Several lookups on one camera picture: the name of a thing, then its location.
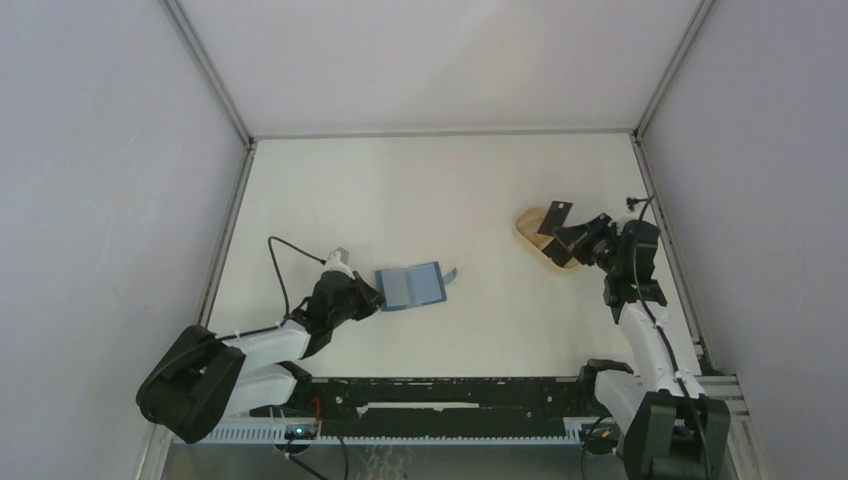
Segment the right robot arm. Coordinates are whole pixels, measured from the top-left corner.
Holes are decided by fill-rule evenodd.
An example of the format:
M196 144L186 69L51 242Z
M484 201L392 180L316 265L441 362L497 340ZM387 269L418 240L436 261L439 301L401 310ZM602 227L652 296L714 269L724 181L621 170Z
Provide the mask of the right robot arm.
M659 229L643 219L618 226L601 214L553 236L566 259L604 272L604 302L633 353L635 372L600 370L577 391L584 412L608 412L616 422L627 477L719 478L731 415L677 357L668 300L654 277Z

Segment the grey VIP credit card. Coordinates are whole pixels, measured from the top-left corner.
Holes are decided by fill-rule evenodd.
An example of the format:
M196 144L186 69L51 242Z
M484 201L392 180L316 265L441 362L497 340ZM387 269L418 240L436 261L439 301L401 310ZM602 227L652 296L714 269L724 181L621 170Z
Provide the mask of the grey VIP credit card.
M553 237L558 229L564 227L572 206L570 202L552 201L541 220L537 233Z

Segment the blue leather card holder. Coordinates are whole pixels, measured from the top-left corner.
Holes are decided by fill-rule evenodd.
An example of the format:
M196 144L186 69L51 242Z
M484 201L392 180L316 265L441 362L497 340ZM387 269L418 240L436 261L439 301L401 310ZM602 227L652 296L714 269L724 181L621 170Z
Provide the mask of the blue leather card holder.
M377 270L377 290L384 297L381 310L395 312L445 302L446 287L457 275L457 268L442 271L438 261Z

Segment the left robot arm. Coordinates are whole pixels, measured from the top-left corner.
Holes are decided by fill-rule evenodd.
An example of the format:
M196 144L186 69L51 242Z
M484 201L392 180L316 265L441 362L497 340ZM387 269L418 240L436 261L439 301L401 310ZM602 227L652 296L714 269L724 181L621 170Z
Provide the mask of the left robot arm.
M311 388L291 369L328 345L343 323L375 314L384 295L359 273L327 271L313 292L270 327L219 336L183 330L136 394L149 422L186 443L207 437L225 418L276 405L290 417L311 407Z

